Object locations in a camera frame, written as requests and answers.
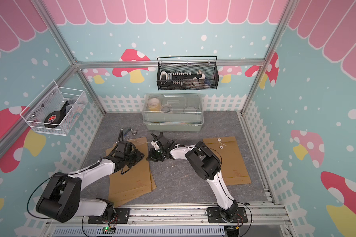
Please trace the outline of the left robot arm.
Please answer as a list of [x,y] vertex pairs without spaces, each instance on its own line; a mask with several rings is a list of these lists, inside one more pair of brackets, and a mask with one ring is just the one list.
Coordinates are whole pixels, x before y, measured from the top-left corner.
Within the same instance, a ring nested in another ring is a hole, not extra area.
[[54,219],[65,223],[73,217],[97,217],[101,222],[111,223],[117,217],[113,202],[103,199],[81,198],[81,191],[90,184],[120,172],[124,167],[132,168],[144,158],[136,146],[124,140],[121,132],[118,141],[108,156],[96,163],[72,173],[55,173],[44,181],[46,187],[35,210],[41,219]]

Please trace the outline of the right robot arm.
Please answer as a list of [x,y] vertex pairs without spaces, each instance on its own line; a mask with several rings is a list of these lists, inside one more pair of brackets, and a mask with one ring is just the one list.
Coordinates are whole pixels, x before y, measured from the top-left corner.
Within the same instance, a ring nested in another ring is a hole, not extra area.
[[194,145],[177,144],[174,140],[167,139],[162,132],[159,135],[151,133],[151,136],[153,140],[148,161],[163,162],[166,159],[188,161],[196,174],[207,181],[216,197],[218,210],[213,216],[219,216],[228,223],[235,219],[243,223],[248,221],[245,208],[239,208],[239,202],[226,187],[221,172],[222,160],[214,154],[213,149],[203,142]]

